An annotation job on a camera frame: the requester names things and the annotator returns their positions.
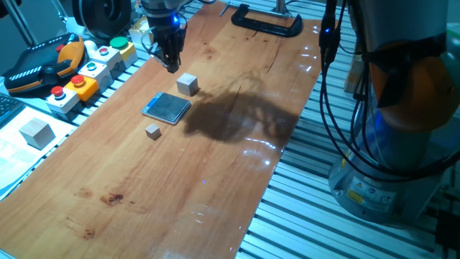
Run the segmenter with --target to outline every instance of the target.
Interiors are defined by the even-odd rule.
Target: green button
[[[110,41],[110,46],[117,50],[123,50],[128,47],[128,40],[125,37],[116,37]]]
[[[89,71],[93,71],[96,69],[96,64],[95,63],[89,63],[87,66]]]

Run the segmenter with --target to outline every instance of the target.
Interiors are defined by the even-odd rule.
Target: white paper
[[[31,119],[47,122],[55,134],[42,150],[27,144],[19,132]],[[38,160],[59,143],[74,126],[61,122],[49,115],[26,107],[12,121],[0,129],[0,190],[23,176]]]

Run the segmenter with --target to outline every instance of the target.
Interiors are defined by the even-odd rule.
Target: wooden table
[[[21,259],[234,257],[318,77],[320,22],[282,39],[234,26],[223,7],[189,21],[176,74],[147,61],[0,203],[0,248]],[[158,91],[180,96],[185,72],[201,89],[183,120],[143,117]]]

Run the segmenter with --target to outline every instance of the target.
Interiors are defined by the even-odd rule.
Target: yellow sticker
[[[355,202],[361,204],[362,203],[362,196],[357,194],[353,190],[348,190],[348,193],[346,194],[350,199],[354,200]]]

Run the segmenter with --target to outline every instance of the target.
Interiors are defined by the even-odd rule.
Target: white cube
[[[31,119],[19,130],[21,135],[32,147],[42,150],[56,137],[48,123],[37,118]]]
[[[193,96],[198,91],[198,79],[188,73],[184,73],[178,79],[178,91],[186,96]]]
[[[156,140],[158,137],[161,136],[161,131],[160,128],[155,125],[151,124],[145,129],[145,133],[147,133],[147,136],[153,140]]]

